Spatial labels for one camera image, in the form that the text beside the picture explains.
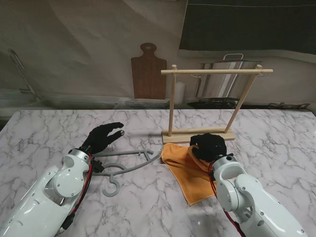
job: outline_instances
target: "cutting board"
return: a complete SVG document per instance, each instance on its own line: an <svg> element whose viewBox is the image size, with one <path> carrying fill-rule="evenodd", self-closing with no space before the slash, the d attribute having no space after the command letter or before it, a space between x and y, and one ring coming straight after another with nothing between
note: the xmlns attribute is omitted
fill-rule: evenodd
<svg viewBox="0 0 316 237"><path fill-rule="evenodd" d="M164 99L166 75L161 75L160 71L167 69L167 61L154 55L157 47L153 43L144 43L140 48L143 55L131 59L134 97Z"/></svg>

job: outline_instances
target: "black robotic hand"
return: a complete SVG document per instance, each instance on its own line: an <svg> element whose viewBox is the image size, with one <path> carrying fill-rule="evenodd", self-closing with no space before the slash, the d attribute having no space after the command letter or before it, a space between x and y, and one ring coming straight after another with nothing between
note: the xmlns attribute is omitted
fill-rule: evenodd
<svg viewBox="0 0 316 237"><path fill-rule="evenodd" d="M207 162L226 156L227 153L224 138L210 133L191 137L190 146L192 145L198 146L198 149L192 149L195 157Z"/></svg>
<svg viewBox="0 0 316 237"><path fill-rule="evenodd" d="M115 128L122 128L124 125L121 122L113 122L109 124L100 125L95 127L87 139L84 141L80 150L96 154L107 148L109 144L124 135L124 131L117 131L116 133L108 136Z"/></svg>

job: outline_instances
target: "wooden dowel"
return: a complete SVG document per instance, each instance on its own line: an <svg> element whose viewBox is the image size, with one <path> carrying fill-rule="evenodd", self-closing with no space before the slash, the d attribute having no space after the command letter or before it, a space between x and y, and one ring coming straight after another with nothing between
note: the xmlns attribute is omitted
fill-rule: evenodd
<svg viewBox="0 0 316 237"><path fill-rule="evenodd" d="M199 128L181 128L172 130L173 134L186 134L186 133L207 133L207 132L224 132L226 127L199 127Z"/></svg>
<svg viewBox="0 0 316 237"><path fill-rule="evenodd" d="M260 74L273 73L272 69L211 69L211 70L161 70L162 75L169 74Z"/></svg>
<svg viewBox="0 0 316 237"><path fill-rule="evenodd" d="M172 65L173 71L177 71L177 65ZM172 134L172 123L173 123L173 108L174 108L174 90L176 87L176 75L173 75L172 84L171 84L171 98L170 98L170 114L169 114L169 128L168 136L171 137Z"/></svg>
<svg viewBox="0 0 316 237"><path fill-rule="evenodd" d="M256 66L256 69L260 70L260 69L262 69L262 66L258 64ZM235 119L235 117L236 117L241 105L243 104L243 101L245 100L245 98L246 98L246 96L247 96L247 94L248 94L253 82L255 81L256 77L257 77L257 75L252 75L250 77L250 79L249 79L249 81L248 81L248 83L246 85L246 88L244 89L244 91L243 91L243 93L242 93L242 95L241 95L241 97L240 97L240 99L238 101L238 104L237 104L237 106L236 106L236 108L235 108L235 110L233 112L233 115L232 115L231 119L229 120L229 122L228 122L228 124L226 126L226 129L225 129L224 133L227 133L228 130L231 128L232 123L233 123L233 121L234 121L234 119Z"/></svg>

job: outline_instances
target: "wooden drying rack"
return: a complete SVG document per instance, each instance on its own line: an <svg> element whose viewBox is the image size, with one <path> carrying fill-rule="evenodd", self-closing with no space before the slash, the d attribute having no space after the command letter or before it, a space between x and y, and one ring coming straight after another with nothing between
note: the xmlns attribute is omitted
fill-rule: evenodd
<svg viewBox="0 0 316 237"><path fill-rule="evenodd" d="M257 65L256 69L213 69L213 70L178 70L176 65L172 65L172 70L161 70L162 75L173 75L171 85L171 99L170 99L170 114L169 114L169 129L162 131L163 143L189 143L192 136L201 133L212 133L222 136L226 141L235 139L231 125L238 113L243 101L245 100L254 80L259 74L273 73L272 69L262 69L261 65ZM187 129L174 129L172 130L173 123L173 109L174 109L174 91L176 85L176 76L180 74L249 74L252 75L240 97L239 102L233 112L231 119L226 127L205 127L205 128L187 128Z"/></svg>

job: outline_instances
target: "orange towel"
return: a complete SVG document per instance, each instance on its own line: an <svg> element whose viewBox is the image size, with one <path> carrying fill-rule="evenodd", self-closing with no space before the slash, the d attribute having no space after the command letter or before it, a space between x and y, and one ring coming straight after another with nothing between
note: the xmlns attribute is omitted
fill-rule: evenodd
<svg viewBox="0 0 316 237"><path fill-rule="evenodd" d="M189 205L214 195L207 175L209 163L198 160L192 153L193 147L167 143L161 153L163 162L177 179Z"/></svg>

